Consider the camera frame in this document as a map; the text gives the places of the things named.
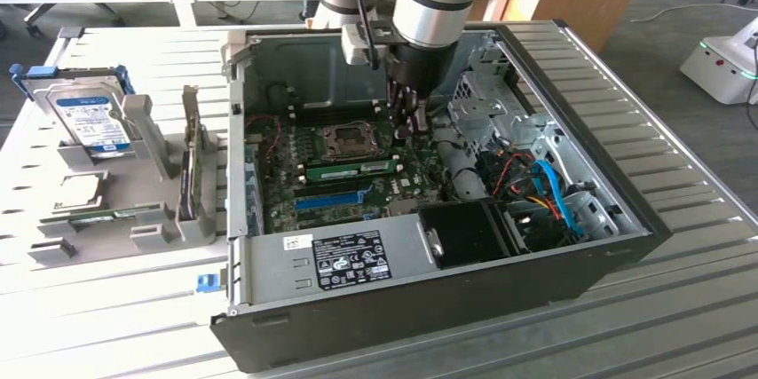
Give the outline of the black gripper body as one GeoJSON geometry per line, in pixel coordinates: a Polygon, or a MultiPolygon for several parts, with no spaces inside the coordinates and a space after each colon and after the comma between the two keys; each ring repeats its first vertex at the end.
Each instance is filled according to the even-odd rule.
{"type": "Polygon", "coordinates": [[[389,48],[388,87],[392,93],[409,89],[427,98],[443,83],[457,42],[443,48],[421,48],[412,44],[396,44],[389,48]]]}

